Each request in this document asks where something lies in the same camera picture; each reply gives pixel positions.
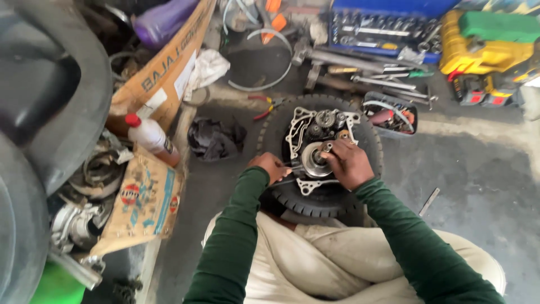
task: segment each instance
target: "red bottle cap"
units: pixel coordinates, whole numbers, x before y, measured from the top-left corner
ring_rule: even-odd
[[[131,113],[126,115],[126,123],[129,124],[131,127],[138,127],[140,126],[140,118],[137,116],[137,114]]]

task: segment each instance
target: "purple bottle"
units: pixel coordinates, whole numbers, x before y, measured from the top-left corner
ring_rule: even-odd
[[[161,49],[186,23],[199,0],[170,0],[135,19],[133,29],[149,49]]]

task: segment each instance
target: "pliers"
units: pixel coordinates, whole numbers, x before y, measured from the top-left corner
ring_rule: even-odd
[[[260,115],[257,115],[253,118],[253,120],[259,120],[261,118],[265,118],[266,116],[268,116],[268,114],[270,114],[270,112],[277,106],[279,106],[280,104],[283,103],[283,101],[285,100],[284,97],[282,98],[276,98],[276,99],[271,99],[270,97],[265,97],[265,96],[248,96],[249,100],[254,100],[254,99],[258,99],[258,100],[262,100],[262,101],[266,101],[270,104],[270,107],[268,108],[268,110],[266,110],[266,112],[260,114]]]

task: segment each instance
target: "hand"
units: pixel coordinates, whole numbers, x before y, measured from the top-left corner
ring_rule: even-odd
[[[247,164],[247,167],[261,167],[270,176],[269,186],[276,181],[281,181],[284,177],[289,175],[292,170],[289,167],[285,167],[279,158],[275,157],[270,152],[266,152],[261,156],[256,156]]]
[[[319,149],[322,149],[326,143],[323,143]],[[375,177],[364,150],[351,143],[350,140],[339,139],[329,141],[329,143],[333,145],[331,150],[333,153],[321,152],[321,157],[326,159],[343,187],[354,190]]]

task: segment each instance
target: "cardboard box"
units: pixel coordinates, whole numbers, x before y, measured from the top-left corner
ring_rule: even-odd
[[[184,173],[135,145],[114,207],[90,255],[106,253],[172,234]]]
[[[167,132],[176,116],[216,0],[201,0],[171,41],[112,96],[105,126],[127,136],[124,117],[137,113]]]

